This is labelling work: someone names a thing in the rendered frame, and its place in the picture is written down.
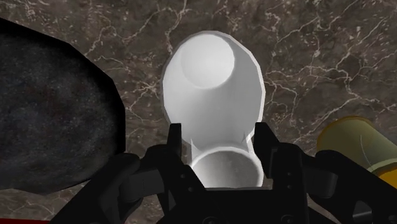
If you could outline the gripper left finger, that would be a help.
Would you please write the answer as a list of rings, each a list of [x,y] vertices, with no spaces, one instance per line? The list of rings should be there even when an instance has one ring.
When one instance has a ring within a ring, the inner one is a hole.
[[[125,224],[143,198],[156,195],[164,217],[157,224],[204,224],[204,187],[181,161],[181,124],[169,127],[166,144],[148,148],[145,156],[113,157],[54,216],[50,224]]]

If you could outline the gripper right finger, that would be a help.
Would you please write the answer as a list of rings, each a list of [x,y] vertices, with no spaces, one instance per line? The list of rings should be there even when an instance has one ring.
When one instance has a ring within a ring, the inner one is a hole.
[[[280,142],[265,122],[255,125],[253,147],[273,191],[286,198],[275,212],[282,224],[335,224],[309,209],[308,198],[341,224],[397,224],[397,189],[343,154],[308,156]]]

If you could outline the white vase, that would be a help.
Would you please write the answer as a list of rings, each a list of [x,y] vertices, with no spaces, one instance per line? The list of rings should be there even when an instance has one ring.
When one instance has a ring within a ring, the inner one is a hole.
[[[168,121],[181,124],[188,165],[206,188],[263,184],[251,138],[263,118],[265,93],[258,61],[229,34],[192,34],[167,61],[164,110]]]

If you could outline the yellow cylindrical container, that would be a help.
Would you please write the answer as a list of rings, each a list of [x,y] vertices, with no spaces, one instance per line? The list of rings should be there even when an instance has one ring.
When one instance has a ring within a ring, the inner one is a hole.
[[[381,180],[397,188],[397,143],[360,116],[346,116],[327,125],[316,150],[337,151]]]

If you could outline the black round bowl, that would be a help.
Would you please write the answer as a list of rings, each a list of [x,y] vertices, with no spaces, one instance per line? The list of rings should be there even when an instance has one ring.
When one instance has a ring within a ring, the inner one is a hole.
[[[124,151],[113,80],[69,43],[0,18],[0,190],[57,192]]]

